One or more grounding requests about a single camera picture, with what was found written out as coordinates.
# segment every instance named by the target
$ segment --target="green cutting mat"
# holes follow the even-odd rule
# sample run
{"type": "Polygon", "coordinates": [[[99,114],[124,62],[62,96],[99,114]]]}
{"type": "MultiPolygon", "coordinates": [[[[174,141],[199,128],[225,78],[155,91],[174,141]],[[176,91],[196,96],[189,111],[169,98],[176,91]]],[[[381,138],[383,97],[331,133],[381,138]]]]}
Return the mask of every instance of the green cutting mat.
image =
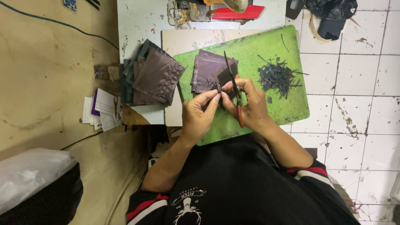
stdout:
{"type": "MultiPolygon", "coordinates": [[[[260,79],[260,73],[257,70],[266,64],[257,56],[258,54],[265,60],[271,58],[273,64],[276,64],[276,58],[280,57],[279,62],[286,60],[287,67],[302,72],[296,29],[293,25],[206,47],[203,50],[219,55],[224,55],[224,51],[226,51],[227,57],[234,57],[239,60],[239,76],[241,78],[250,77],[258,88],[262,88],[262,85],[257,82],[260,79]]],[[[195,50],[174,57],[183,67],[188,68],[179,80],[184,101],[193,98],[190,82],[193,75],[194,60],[198,53],[199,50],[195,50]]],[[[293,83],[297,83],[300,79],[299,84],[303,86],[292,87],[289,90],[288,99],[284,97],[279,99],[280,94],[276,93],[277,90],[269,89],[265,94],[266,97],[272,98],[272,104],[267,103],[268,113],[278,125],[306,119],[310,116],[303,75],[293,74],[295,75],[293,83]]],[[[218,107],[210,131],[197,145],[206,145],[251,132],[253,131],[247,127],[241,128],[227,110],[224,111],[222,107],[218,107]]]]}

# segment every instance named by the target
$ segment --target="white tile floor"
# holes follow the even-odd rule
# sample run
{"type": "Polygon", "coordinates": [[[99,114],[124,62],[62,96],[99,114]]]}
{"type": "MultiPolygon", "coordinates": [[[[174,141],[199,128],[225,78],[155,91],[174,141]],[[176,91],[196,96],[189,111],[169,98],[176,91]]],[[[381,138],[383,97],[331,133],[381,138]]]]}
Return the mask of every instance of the white tile floor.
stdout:
{"type": "Polygon", "coordinates": [[[318,160],[356,203],[362,225],[394,225],[392,190],[400,170],[400,0],[358,0],[339,40],[323,43],[308,27],[299,34],[310,117],[282,126],[318,160]]]}

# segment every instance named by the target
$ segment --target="scissors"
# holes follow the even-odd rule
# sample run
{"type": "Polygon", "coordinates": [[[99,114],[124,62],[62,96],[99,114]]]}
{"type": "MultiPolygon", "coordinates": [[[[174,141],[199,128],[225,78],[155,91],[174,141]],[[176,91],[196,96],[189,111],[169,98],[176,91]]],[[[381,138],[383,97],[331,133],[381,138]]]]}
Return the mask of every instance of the scissors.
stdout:
{"type": "Polygon", "coordinates": [[[232,79],[232,85],[233,85],[232,89],[233,89],[233,92],[235,93],[235,97],[236,97],[236,112],[238,114],[239,125],[240,125],[240,127],[244,128],[244,123],[243,123],[243,119],[242,119],[242,108],[241,108],[242,103],[240,101],[240,99],[242,98],[242,92],[240,91],[240,87],[235,82],[235,78],[239,78],[239,74],[236,74],[235,77],[233,77],[232,70],[230,68],[225,51],[224,51],[224,56],[225,56],[226,65],[229,68],[230,77],[232,79]]]}

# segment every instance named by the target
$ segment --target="black plastic bag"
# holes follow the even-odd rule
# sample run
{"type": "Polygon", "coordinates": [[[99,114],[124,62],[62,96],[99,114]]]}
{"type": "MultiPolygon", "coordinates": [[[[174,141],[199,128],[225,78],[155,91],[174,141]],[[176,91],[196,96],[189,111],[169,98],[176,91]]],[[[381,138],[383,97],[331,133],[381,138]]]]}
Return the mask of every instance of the black plastic bag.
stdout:
{"type": "Polygon", "coordinates": [[[350,19],[358,7],[356,0],[304,0],[304,3],[315,16],[337,21],[350,19]]]}

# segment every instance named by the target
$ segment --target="white plastic bag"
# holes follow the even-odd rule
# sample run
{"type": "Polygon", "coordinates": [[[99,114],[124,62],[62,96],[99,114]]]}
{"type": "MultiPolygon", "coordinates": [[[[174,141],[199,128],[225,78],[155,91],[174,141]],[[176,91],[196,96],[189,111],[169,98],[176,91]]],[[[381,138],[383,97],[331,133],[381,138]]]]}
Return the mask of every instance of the white plastic bag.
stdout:
{"type": "Polygon", "coordinates": [[[0,161],[0,215],[60,178],[76,163],[68,151],[44,148],[0,161]]]}

